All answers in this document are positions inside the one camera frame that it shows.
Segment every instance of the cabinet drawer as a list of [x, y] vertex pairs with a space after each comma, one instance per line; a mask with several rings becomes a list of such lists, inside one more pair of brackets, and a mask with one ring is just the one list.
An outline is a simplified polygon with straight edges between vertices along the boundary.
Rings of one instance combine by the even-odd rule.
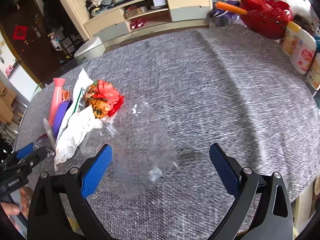
[[119, 24], [114, 24], [98, 33], [94, 34], [93, 37], [99, 37], [103, 43], [111, 41], [114, 38], [120, 37], [122, 35], [128, 34], [130, 29], [126, 22], [121, 22]]
[[85, 24], [88, 33], [93, 36], [106, 27], [124, 22], [124, 9], [119, 8], [112, 12], [102, 13]]
[[190, 6], [210, 7], [210, 0], [167, 0], [169, 9], [177, 9]]
[[206, 19], [210, 13], [210, 7], [184, 7], [170, 10], [171, 19], [173, 22], [195, 20], [195, 19]]

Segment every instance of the orange handle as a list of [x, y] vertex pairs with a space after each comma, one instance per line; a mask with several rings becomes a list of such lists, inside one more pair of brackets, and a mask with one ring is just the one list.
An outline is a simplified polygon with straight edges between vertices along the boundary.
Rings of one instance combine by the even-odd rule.
[[226, 3], [226, 2], [220, 2], [220, 1], [218, 1], [218, 2], [216, 2], [215, 6], [216, 6], [216, 8], [218, 8], [218, 9], [230, 11], [230, 12], [232, 12], [232, 13], [237, 13], [237, 14], [240, 14], [240, 15], [247, 13], [247, 10], [241, 9], [240, 7], [237, 7], [237, 6], [228, 4], [228, 3]]

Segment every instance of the pink plastic vase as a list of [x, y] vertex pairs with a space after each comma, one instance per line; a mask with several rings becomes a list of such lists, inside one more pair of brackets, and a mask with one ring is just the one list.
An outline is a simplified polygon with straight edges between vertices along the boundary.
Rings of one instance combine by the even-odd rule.
[[53, 82], [55, 89], [52, 95], [51, 109], [49, 114], [49, 124], [53, 126], [54, 118], [56, 116], [58, 107], [62, 103], [62, 86], [65, 83], [64, 78], [54, 78]]

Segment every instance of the round table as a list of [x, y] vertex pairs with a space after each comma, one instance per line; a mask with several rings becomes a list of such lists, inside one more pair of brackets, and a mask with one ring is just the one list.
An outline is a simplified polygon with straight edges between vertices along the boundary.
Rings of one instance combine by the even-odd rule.
[[[316, 103], [281, 47], [242, 26], [187, 30], [130, 44], [63, 75], [65, 87], [73, 88], [81, 68], [124, 95], [143, 95], [178, 152], [180, 171], [164, 175], [142, 195], [121, 199], [108, 192], [102, 179], [88, 197], [115, 238], [207, 239], [234, 200], [209, 159], [215, 142], [256, 173], [279, 171], [291, 201], [319, 172]], [[50, 84], [30, 103], [17, 149], [44, 133], [42, 120], [53, 89]], [[76, 151], [58, 165], [58, 174], [84, 160]], [[31, 187], [42, 171], [55, 174], [53, 156], [33, 169]], [[62, 199], [72, 217], [66, 197]]]

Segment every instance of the door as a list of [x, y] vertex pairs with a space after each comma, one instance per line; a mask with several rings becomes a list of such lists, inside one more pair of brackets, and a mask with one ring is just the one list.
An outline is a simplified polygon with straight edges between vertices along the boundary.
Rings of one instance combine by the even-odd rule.
[[35, 0], [15, 1], [2, 25], [10, 43], [40, 82], [60, 67], [59, 60], [64, 60], [65, 54], [52, 46]]

